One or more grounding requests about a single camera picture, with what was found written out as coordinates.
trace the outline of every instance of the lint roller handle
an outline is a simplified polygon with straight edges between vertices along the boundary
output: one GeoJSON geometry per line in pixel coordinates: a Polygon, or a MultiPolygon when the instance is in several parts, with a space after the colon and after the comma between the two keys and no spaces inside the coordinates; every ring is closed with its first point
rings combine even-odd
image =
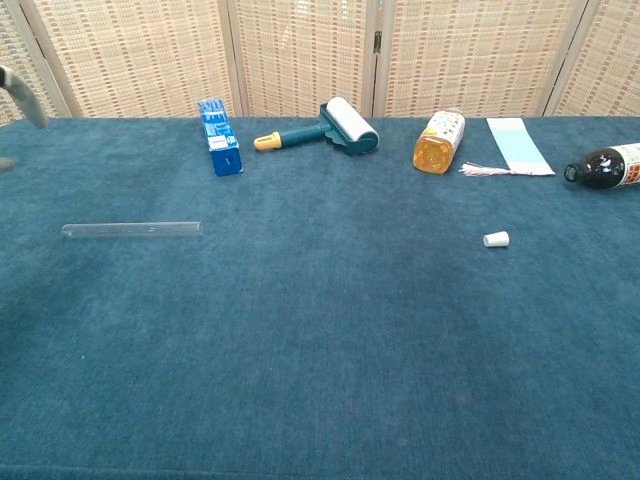
{"type": "Polygon", "coordinates": [[[257,150],[292,147],[312,140],[320,140],[324,138],[325,131],[326,128],[322,128],[321,125],[310,125],[288,132],[273,132],[271,135],[256,138],[253,141],[253,146],[257,150]]]}

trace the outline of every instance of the yellow handle tip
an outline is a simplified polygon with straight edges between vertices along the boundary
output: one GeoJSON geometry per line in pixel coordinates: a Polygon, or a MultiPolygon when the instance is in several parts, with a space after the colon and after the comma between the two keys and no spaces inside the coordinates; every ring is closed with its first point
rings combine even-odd
{"type": "Polygon", "coordinates": [[[253,146],[256,148],[256,150],[271,150],[272,148],[281,148],[282,141],[280,140],[280,134],[278,132],[273,132],[271,135],[258,137],[253,141],[253,146]]]}

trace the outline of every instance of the plastic bottle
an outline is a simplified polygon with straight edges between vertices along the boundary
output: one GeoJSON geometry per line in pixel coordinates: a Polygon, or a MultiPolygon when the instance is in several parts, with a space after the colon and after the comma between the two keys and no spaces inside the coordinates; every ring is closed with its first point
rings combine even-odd
{"type": "Polygon", "coordinates": [[[465,119],[460,110],[437,111],[416,142],[413,166],[427,173],[445,173],[460,145],[464,126],[465,119]]]}
{"type": "Polygon", "coordinates": [[[640,183],[640,143],[600,148],[564,169],[564,178],[588,188],[606,189],[640,183]]]}

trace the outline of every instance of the clear glass rod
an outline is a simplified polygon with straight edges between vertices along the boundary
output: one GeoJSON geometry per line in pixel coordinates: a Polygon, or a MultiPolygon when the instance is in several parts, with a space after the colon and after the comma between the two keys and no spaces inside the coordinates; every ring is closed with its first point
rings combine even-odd
{"type": "Polygon", "coordinates": [[[202,222],[69,223],[68,238],[194,237],[202,235],[202,222]]]}

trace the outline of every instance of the white tassel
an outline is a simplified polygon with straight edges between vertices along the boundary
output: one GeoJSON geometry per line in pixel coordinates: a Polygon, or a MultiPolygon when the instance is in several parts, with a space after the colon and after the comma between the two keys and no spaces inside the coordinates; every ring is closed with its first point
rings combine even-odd
{"type": "Polygon", "coordinates": [[[515,170],[507,170],[506,168],[481,167],[475,163],[465,163],[458,170],[466,176],[480,177],[484,175],[541,175],[535,172],[517,172],[515,170]]]}

